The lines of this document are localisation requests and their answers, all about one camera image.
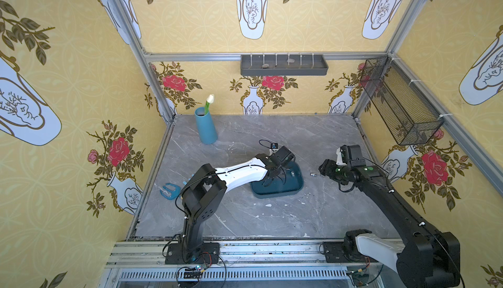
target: black wire mesh basket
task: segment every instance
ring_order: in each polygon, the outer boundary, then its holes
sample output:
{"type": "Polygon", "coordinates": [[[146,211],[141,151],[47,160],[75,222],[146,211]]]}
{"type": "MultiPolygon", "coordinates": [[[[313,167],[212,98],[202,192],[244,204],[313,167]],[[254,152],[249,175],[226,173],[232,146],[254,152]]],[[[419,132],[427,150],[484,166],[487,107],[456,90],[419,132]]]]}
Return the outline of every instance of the black wire mesh basket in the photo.
{"type": "Polygon", "coordinates": [[[439,112],[389,57],[369,59],[361,85],[398,145],[421,145],[444,123],[439,112]]]}

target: wallpaper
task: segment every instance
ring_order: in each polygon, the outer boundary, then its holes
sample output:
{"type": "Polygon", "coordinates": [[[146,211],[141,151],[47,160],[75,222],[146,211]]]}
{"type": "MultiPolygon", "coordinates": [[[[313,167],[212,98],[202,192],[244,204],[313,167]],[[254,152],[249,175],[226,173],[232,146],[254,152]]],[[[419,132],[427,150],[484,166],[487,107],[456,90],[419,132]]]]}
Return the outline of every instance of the wallpaper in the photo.
{"type": "Polygon", "coordinates": [[[410,2],[130,1],[142,44],[153,53],[383,51],[410,2]]]}
{"type": "Polygon", "coordinates": [[[398,52],[501,165],[502,1],[427,2],[398,52]]]}
{"type": "MultiPolygon", "coordinates": [[[[363,91],[365,60],[329,60],[326,76],[242,76],[239,62],[151,65],[173,112],[193,115],[215,95],[212,114],[350,113],[363,91]]],[[[156,108],[145,85],[145,107],[156,108]]]]}
{"type": "Polygon", "coordinates": [[[426,145],[401,147],[373,105],[371,113],[363,113],[361,123],[381,166],[420,215],[458,238],[466,286],[499,285],[503,198],[445,129],[426,145]]]}
{"type": "Polygon", "coordinates": [[[0,10],[2,287],[95,287],[166,125],[98,0],[0,10]]]}

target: gray marble table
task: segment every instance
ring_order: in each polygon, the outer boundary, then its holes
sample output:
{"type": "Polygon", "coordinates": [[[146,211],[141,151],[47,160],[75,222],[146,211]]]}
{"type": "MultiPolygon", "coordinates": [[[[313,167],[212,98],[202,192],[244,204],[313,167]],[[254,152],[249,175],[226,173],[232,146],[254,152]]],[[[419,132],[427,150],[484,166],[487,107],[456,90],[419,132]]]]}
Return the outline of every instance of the gray marble table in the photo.
{"type": "Polygon", "coordinates": [[[285,145],[296,156],[304,188],[286,197],[258,199],[249,184],[226,193],[204,235],[221,238],[343,238],[346,231],[365,228],[381,238],[398,233],[381,210],[362,192],[338,190],[336,182],[318,173],[326,158],[335,159],[342,145],[358,144],[368,153],[350,115],[214,115],[218,140],[202,144],[195,117],[178,115],[160,170],[139,223],[137,237],[170,237],[183,226],[183,213],[160,195],[163,184],[183,186],[200,166],[226,167],[268,153],[267,139],[285,145]]]}

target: metal grate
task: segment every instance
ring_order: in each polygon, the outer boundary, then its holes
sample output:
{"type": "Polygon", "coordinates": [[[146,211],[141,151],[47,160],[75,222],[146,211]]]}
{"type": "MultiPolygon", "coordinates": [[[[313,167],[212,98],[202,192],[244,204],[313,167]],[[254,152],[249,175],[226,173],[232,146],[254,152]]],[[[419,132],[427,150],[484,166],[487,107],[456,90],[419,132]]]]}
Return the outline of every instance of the metal grate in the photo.
{"type": "MultiPolygon", "coordinates": [[[[228,267],[227,281],[242,280],[335,280],[348,279],[345,266],[267,266],[267,267],[228,267]]],[[[121,281],[175,281],[178,268],[129,268],[123,269],[121,281]]],[[[203,273],[200,280],[223,281],[225,269],[211,267],[203,273]]],[[[194,281],[184,279],[184,270],[178,273],[178,281],[194,281]]]]}
{"type": "Polygon", "coordinates": [[[389,57],[367,60],[361,85],[398,145],[426,144],[444,122],[389,57]]]}

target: teal tray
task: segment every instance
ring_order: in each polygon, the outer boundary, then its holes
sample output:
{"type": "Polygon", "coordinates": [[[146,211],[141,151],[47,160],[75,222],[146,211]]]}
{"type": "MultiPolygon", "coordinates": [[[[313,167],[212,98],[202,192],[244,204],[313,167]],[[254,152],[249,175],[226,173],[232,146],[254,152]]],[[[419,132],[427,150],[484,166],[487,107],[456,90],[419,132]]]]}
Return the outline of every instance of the teal tray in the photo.
{"type": "Polygon", "coordinates": [[[284,197],[297,194],[304,187],[304,178],[296,162],[289,162],[284,174],[280,171],[279,177],[251,182],[251,189],[257,198],[284,197]]]}

